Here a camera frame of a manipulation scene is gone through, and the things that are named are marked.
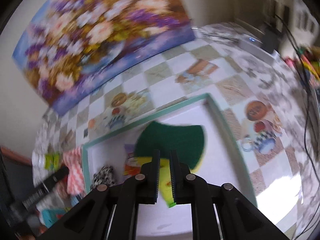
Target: white device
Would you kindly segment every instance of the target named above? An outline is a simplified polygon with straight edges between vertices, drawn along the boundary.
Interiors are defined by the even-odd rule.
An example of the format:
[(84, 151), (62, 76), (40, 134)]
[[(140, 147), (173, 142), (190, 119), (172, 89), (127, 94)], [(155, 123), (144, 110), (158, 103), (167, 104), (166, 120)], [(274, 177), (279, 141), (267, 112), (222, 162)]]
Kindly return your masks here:
[(272, 54), (266, 52), (261, 49), (261, 41), (247, 34), (242, 34), (240, 36), (238, 46), (270, 66), (273, 66), (274, 63), (278, 62), (280, 59), (280, 55), (277, 51), (274, 50)]

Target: pink striped cloth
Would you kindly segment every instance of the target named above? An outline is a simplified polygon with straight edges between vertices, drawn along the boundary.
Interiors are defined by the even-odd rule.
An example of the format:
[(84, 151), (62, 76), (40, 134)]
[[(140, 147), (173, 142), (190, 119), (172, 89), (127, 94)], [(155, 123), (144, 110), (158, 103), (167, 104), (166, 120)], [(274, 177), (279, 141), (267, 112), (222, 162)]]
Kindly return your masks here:
[(63, 153), (63, 162), (69, 168), (67, 192), (75, 196), (84, 192), (84, 176), (81, 168), (81, 147)]

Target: green sponge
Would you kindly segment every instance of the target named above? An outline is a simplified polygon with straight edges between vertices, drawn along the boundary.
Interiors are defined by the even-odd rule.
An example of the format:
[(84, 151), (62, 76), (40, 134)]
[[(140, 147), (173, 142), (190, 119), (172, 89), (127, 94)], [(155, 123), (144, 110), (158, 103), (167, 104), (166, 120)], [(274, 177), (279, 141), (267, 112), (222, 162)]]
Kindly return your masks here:
[(204, 133), (200, 125), (172, 126), (152, 121), (141, 133), (134, 149), (136, 157), (151, 157), (160, 150), (160, 158), (169, 159), (176, 150), (179, 161), (194, 169), (204, 149)]

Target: electrical cable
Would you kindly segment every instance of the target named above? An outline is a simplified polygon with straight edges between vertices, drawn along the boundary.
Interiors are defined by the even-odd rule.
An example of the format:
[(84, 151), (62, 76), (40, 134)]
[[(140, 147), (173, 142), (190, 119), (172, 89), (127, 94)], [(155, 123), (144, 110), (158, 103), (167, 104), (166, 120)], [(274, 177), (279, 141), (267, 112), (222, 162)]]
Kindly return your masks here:
[(299, 60), (300, 60), (301, 67), (302, 67), (303, 74), (304, 74), (304, 79), (301, 77), (301, 74), (300, 74), (300, 72), (299, 72), (298, 70), (297, 70), (297, 73), (298, 73), (301, 81), (304, 83), (304, 86), (306, 87), (307, 95), (309, 96), (309, 94), (310, 94), (310, 86), (309, 86), (309, 84), (308, 84), (308, 82), (307, 82), (307, 73), (306, 73), (306, 70), (305, 70), (304, 67), (303, 67), (303, 62), (302, 62), (302, 59), (301, 59), (301, 54), (300, 54), (300, 52), (299, 52), (299, 46), (298, 46), (298, 44), (297, 44), (294, 36), (292, 35), (292, 33), (291, 33), (288, 25), (286, 24), (286, 22), (285, 22), (283, 19), (281, 19), (281, 17), (279, 17), (278, 15), (275, 14), (275, 16), (282, 22), (283, 26), (285, 27), (288, 40), (289, 40), (289, 42), (291, 43), (294, 51), (296, 52), (296, 54), (297, 54), (297, 56), (298, 56), (298, 58), (299, 58)]
[[(308, 97), (308, 98), (307, 98), (307, 117), (306, 117), (306, 125), (305, 125), (305, 128), (304, 128), (304, 145), (305, 145), (304, 147), (305, 147), (305, 149), (307, 148), (307, 145), (306, 145), (306, 132), (307, 132), (307, 126), (308, 126), (308, 120), (309, 120), (309, 107), (310, 107), (310, 100), (309, 100), (309, 97)], [(310, 161), (311, 161), (312, 167), (313, 167), (313, 169), (314, 169), (314, 172), (315, 172), (316, 177), (317, 177), (317, 179), (318, 179), (318, 182), (319, 182), (319, 184), (320, 184), (319, 177), (318, 177), (318, 175), (317, 175), (317, 173), (316, 173), (316, 171), (315, 171), (314, 163), (313, 163), (313, 161), (311, 160), (311, 157), (310, 157), (308, 151), (306, 151), (306, 153), (307, 153), (307, 155), (308, 155), (308, 157), (309, 157), (309, 159), (310, 159)], [(311, 228), (313, 228), (313, 226), (318, 222), (320, 215), (317, 217), (317, 219), (316, 219), (316, 221), (313, 223), (313, 225), (312, 225), (310, 228), (308, 228), (308, 226), (310, 225), (310, 223), (312, 222), (312, 220), (315, 218), (315, 216), (316, 216), (316, 214), (317, 214), (317, 212), (318, 212), (318, 210), (319, 210), (319, 207), (320, 207), (320, 202), (319, 202), (319, 204), (318, 204), (318, 207), (316, 208), (315, 213), (313, 214), (312, 218), (310, 219), (309, 223), (306, 225), (305, 229), (304, 229), (299, 235), (297, 235), (297, 236), (294, 238), (294, 240), (296, 240), (298, 237), (300, 237), (301, 235), (303, 235), (304, 233), (306, 233), (307, 231), (309, 231), (309, 230), (310, 230)]]
[[(305, 151), (306, 151), (306, 154), (307, 154), (309, 160), (311, 161), (312, 169), (313, 169), (313, 171), (314, 171), (314, 173), (315, 173), (315, 175), (316, 175), (316, 178), (317, 178), (317, 180), (318, 180), (318, 182), (319, 182), (319, 184), (320, 184), (319, 176), (318, 176), (318, 174), (317, 174), (317, 172), (316, 172), (316, 168), (315, 168), (315, 165), (314, 165), (314, 163), (313, 163), (313, 161), (312, 161), (312, 158), (311, 158), (311, 156), (310, 156), (310, 154), (309, 154), (309, 152), (308, 152), (307, 143), (306, 143), (306, 134), (307, 134), (307, 126), (308, 126), (308, 120), (309, 120), (309, 108), (310, 108), (310, 92), (311, 92), (311, 91), (310, 91), (309, 82), (307, 82), (307, 73), (306, 73), (306, 70), (305, 70), (305, 68), (304, 68), (304, 66), (303, 66), (303, 61), (302, 61), (302, 59), (301, 59), (301, 54), (300, 54), (300, 52), (299, 52), (299, 46), (298, 46), (298, 44), (297, 44), (294, 36), (292, 35), (291, 31), (289, 30), (289, 27), (288, 27), (287, 24), (284, 22), (284, 20), (282, 20), (281, 17), (279, 17), (278, 15), (276, 15), (276, 17), (282, 22), (282, 24), (283, 24), (284, 27), (286, 28), (286, 34), (287, 34), (288, 40), (289, 40), (289, 42), (291, 43), (293, 49), (295, 50), (295, 52), (296, 52), (296, 54), (297, 54), (297, 56), (298, 56), (298, 58), (299, 58), (299, 60), (300, 60), (302, 69), (303, 69), (304, 78), (305, 78), (305, 79), (304, 79), (304, 84), (305, 84), (306, 92), (307, 92), (307, 109), (306, 109), (306, 111), (307, 111), (307, 113), (306, 113), (307, 116), (306, 116), (306, 124), (305, 124), (305, 128), (304, 128), (304, 148), (305, 148)], [(302, 79), (302, 77), (301, 77), (301, 75), (300, 75), (300, 73), (299, 73), (298, 70), (297, 70), (297, 72), (298, 72), (298, 74), (299, 74), (299, 76), (300, 76), (300, 79), (303, 81), (303, 79)], [(297, 235), (297, 236), (294, 238), (294, 240), (296, 240), (298, 237), (300, 237), (301, 235), (303, 235), (304, 233), (306, 233), (307, 231), (309, 231), (309, 230), (310, 230), (311, 228), (313, 228), (313, 226), (318, 222), (318, 220), (319, 220), (319, 218), (320, 218), (320, 215), (317, 217), (317, 219), (316, 219), (316, 221), (313, 223), (313, 225), (312, 225), (310, 228), (308, 228), (308, 226), (311, 224), (312, 220), (313, 220), (314, 217), (316, 216), (319, 208), (320, 208), (320, 203), (318, 204), (318, 207), (316, 208), (315, 213), (313, 214), (312, 218), (310, 219), (310, 221), (309, 221), (309, 223), (307, 224), (307, 226), (305, 227), (305, 229), (304, 229), (299, 235)]]

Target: canvas painting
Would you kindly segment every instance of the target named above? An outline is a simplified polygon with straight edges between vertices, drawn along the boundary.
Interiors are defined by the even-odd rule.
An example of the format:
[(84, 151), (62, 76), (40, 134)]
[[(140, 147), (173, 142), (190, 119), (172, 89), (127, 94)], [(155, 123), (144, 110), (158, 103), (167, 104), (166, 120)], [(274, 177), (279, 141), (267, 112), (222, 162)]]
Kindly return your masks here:
[(48, 0), (12, 57), (63, 115), (124, 70), (193, 39), (180, 0)]

